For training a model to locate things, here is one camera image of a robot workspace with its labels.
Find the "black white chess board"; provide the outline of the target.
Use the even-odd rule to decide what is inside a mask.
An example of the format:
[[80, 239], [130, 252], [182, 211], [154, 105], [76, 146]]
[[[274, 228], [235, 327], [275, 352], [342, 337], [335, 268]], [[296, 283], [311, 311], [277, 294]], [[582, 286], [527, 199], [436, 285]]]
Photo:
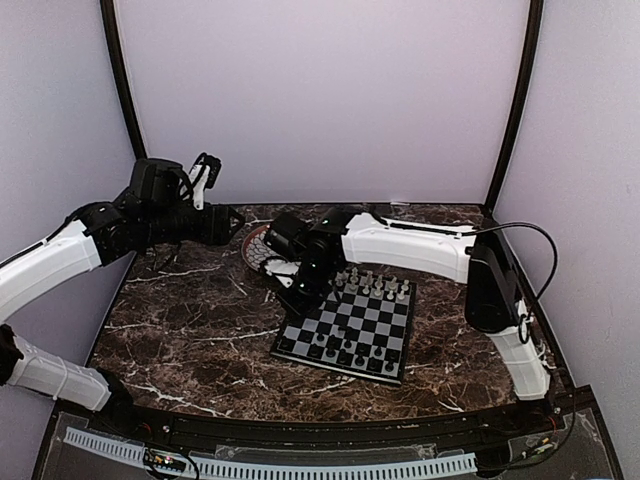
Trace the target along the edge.
[[404, 376], [417, 284], [353, 267], [338, 273], [326, 300], [286, 319], [270, 353], [280, 359], [399, 386]]

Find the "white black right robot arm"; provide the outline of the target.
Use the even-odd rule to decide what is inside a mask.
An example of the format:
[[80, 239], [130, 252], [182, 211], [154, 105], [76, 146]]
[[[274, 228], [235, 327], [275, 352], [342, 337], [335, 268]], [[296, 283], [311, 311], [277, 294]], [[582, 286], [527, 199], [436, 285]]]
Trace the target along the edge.
[[510, 424], [530, 434], [549, 416], [544, 397], [551, 373], [530, 337], [530, 312], [499, 230], [399, 222], [332, 208], [314, 224], [279, 215], [264, 243], [289, 264], [278, 299], [294, 318], [319, 306], [330, 281], [349, 263], [421, 271], [465, 285], [465, 319], [492, 340], [523, 401], [511, 410]]

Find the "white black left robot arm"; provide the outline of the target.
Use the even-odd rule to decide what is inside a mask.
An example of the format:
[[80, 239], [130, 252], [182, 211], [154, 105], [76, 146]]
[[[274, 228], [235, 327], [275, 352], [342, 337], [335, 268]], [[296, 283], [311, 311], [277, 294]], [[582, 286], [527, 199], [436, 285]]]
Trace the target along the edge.
[[23, 307], [85, 273], [131, 252], [158, 244], [192, 241], [228, 244], [244, 226], [244, 217], [227, 205], [187, 202], [134, 213], [111, 202], [80, 208], [50, 238], [30, 246], [1, 265], [1, 382], [101, 412], [120, 436], [141, 427], [140, 412], [109, 372], [83, 367], [43, 351], [15, 334], [7, 324]]

